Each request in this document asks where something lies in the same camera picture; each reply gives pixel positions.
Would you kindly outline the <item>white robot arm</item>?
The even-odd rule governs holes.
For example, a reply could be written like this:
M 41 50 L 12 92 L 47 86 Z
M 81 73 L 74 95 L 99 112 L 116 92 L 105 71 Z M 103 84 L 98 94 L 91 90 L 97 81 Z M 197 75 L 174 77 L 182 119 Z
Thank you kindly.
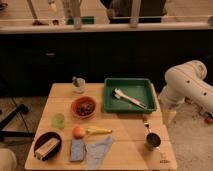
M 186 98 L 199 106 L 199 113 L 205 116 L 206 123 L 213 123 L 213 86 L 204 81 L 206 76 L 207 68 L 199 60 L 176 65 L 166 71 L 166 85 L 158 96 L 166 125 Z

